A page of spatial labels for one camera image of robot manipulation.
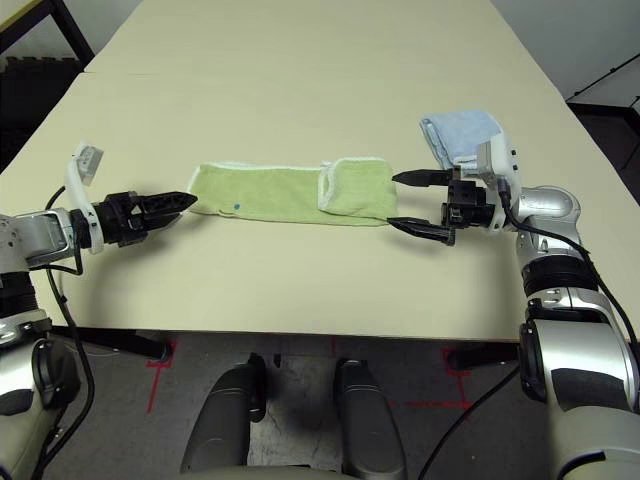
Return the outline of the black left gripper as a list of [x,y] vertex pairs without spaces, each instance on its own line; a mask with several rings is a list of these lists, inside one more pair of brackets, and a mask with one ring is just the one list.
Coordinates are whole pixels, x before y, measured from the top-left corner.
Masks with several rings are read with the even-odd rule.
[[177,220],[198,197],[180,191],[154,195],[137,195],[136,192],[120,192],[107,195],[94,204],[106,244],[119,247],[131,246],[146,239],[146,229],[161,229]]

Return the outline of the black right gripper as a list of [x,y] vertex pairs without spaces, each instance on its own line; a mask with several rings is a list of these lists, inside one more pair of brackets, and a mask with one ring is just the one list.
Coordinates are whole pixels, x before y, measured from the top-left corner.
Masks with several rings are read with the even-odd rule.
[[449,170],[418,169],[397,173],[392,181],[412,187],[447,186],[447,199],[441,205],[441,223],[413,217],[391,217],[387,223],[411,236],[455,245],[455,229],[489,227],[494,205],[487,202],[486,189],[474,180],[462,178],[459,168]]

